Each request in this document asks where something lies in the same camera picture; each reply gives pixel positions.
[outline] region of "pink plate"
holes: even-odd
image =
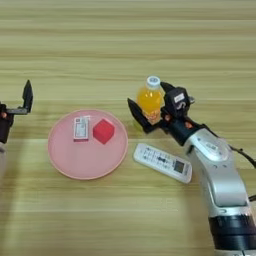
[[[74,142],[74,118],[90,116],[89,141]],[[115,126],[113,137],[103,145],[93,137],[93,127],[105,119]],[[81,110],[61,119],[52,129],[48,152],[54,167],[62,174],[79,180],[100,178],[114,171],[127,152],[128,137],[123,124],[100,110]]]

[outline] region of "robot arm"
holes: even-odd
[[[0,180],[5,173],[6,167],[6,150],[10,128],[14,122],[15,115],[27,115],[31,112],[33,104],[33,91],[30,81],[28,80],[23,92],[23,106],[17,109],[8,109],[5,104],[0,102]]]
[[[229,145],[201,129],[184,147],[200,178],[217,255],[256,255],[250,203]]]
[[[231,147],[206,125],[199,125],[187,116],[194,100],[184,88],[165,82],[161,86],[165,91],[161,121],[151,125],[140,107],[128,99],[133,117],[146,133],[161,128],[184,147],[200,178],[216,254],[256,256],[256,227]]]

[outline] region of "white remote control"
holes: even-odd
[[[170,155],[157,148],[144,143],[139,143],[135,152],[134,160],[156,171],[168,175],[183,183],[189,183],[192,177],[192,165],[179,157]]]

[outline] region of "wooden table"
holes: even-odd
[[[1,100],[20,104],[29,78],[35,104],[8,142],[0,255],[213,255],[195,173],[182,185],[132,159],[138,142],[182,148],[161,131],[136,131],[126,98],[151,74],[185,86],[197,100],[191,117],[255,157],[255,19],[255,1],[2,0]],[[111,175],[74,181],[50,164],[47,137],[87,108],[118,117],[129,150]],[[256,193],[255,170],[236,161]]]

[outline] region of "small box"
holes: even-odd
[[[74,141],[83,142],[89,139],[89,116],[74,119]]]
[[[105,119],[102,119],[93,128],[93,137],[106,144],[114,135],[115,127]]]

